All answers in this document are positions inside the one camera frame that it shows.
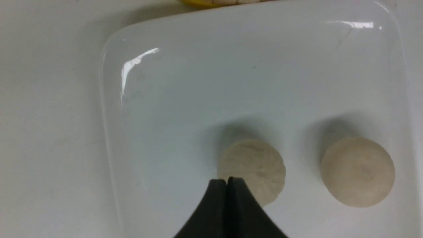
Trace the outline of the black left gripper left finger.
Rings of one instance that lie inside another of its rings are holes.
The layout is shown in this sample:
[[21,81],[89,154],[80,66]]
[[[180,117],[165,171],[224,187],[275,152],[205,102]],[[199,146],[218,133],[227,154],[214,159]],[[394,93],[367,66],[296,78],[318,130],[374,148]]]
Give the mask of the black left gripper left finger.
[[199,205],[175,238],[223,238],[225,197],[226,182],[210,180]]

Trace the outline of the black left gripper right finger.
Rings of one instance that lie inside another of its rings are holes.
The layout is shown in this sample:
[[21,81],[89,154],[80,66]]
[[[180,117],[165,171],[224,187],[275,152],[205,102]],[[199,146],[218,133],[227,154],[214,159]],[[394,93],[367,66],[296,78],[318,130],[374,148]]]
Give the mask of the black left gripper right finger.
[[227,185],[228,238],[286,238],[264,212],[242,178],[230,177]]

